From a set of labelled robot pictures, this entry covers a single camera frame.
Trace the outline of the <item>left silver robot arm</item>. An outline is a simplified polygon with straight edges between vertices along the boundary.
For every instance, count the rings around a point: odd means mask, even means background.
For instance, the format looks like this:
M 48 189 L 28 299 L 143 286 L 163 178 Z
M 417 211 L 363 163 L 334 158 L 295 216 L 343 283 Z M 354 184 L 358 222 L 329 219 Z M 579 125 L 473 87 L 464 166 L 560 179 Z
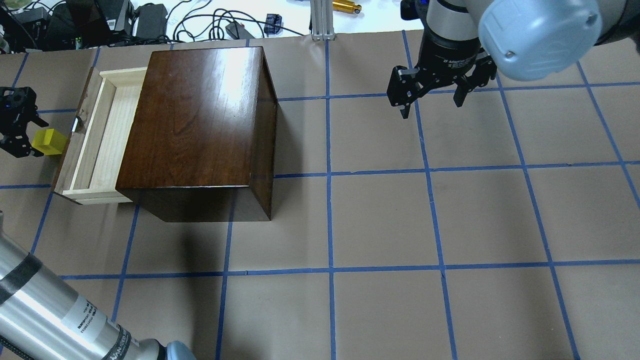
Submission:
M 5 231 L 0 240 L 1 344 L 25 360 L 193 360 L 181 341 L 138 340 Z

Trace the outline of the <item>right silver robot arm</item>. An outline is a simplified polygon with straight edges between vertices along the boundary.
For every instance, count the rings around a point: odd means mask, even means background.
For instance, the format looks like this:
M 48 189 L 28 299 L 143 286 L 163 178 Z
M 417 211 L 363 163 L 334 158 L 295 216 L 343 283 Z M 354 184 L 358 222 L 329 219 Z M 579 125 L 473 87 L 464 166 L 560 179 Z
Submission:
M 395 66 L 386 95 L 402 118 L 428 92 L 455 86 L 454 104 L 503 73 L 530 82 L 560 73 L 591 48 L 639 36 L 637 0 L 403 0 L 423 25 L 416 64 Z

